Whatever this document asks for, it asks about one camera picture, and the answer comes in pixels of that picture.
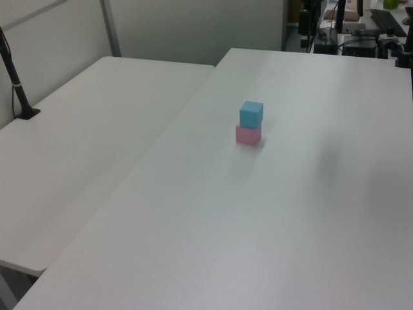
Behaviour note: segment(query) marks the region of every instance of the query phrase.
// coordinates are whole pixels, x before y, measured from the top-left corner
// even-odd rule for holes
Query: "green object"
[[[383,8],[391,10],[397,8],[400,4],[400,0],[383,0]]]

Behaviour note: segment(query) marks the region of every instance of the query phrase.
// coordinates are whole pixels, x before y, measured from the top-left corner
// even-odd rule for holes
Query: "keyboard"
[[[396,37],[407,37],[406,32],[389,11],[371,9],[370,12],[372,12],[372,19],[384,34],[387,33],[387,28],[391,27]]]

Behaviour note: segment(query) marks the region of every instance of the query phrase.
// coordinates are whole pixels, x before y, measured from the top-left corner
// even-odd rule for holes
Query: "foam block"
[[[247,145],[255,145],[261,139],[261,125],[258,129],[251,129],[241,127],[240,124],[236,128],[236,140],[237,142]]]
[[[239,110],[239,123],[241,127],[258,129],[261,126],[264,114],[264,104],[246,101]]]

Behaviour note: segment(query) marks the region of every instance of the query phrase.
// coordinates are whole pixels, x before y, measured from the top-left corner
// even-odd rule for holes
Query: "cubicle partition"
[[[217,65],[232,47],[282,50],[285,0],[104,0],[118,56]]]
[[[31,105],[112,54],[99,0],[0,0],[0,25]],[[0,61],[0,129],[13,120],[11,104]]]

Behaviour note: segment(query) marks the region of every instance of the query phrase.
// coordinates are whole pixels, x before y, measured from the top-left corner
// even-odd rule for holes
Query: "white table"
[[[336,6],[337,1],[331,1],[331,0],[326,0],[328,1],[327,6],[325,8],[325,11],[327,10],[333,10],[334,7]],[[403,25],[402,21],[404,20],[404,18],[408,17],[405,7],[406,6],[413,6],[413,3],[403,3],[400,4],[397,8],[393,9],[393,10],[388,10],[394,17],[394,19],[400,24],[400,26],[402,27],[402,29],[406,32],[408,32],[408,26]],[[371,7],[370,8],[374,8],[377,10],[385,10],[383,8],[383,0],[371,0]],[[349,8],[346,8],[346,11],[351,11],[351,12],[355,12],[354,10],[351,10]],[[363,23],[366,24],[366,29],[378,29],[376,23],[373,21],[373,19],[371,18],[371,13],[370,10],[365,10],[363,17],[360,17],[360,20],[358,21],[358,23]],[[349,21],[344,21],[344,24],[352,24],[354,22],[349,22]],[[326,27],[330,27],[331,26],[331,19],[324,19],[321,24],[320,24],[320,28],[326,28]],[[342,44],[343,43],[343,37],[344,36],[349,36],[350,34],[340,34],[338,35],[338,43]],[[399,41],[402,42],[403,44],[406,42],[406,37],[399,37]]]
[[[232,49],[16,310],[410,309],[412,162],[409,70]]]
[[[0,265],[39,276],[213,70],[106,57],[0,131]]]

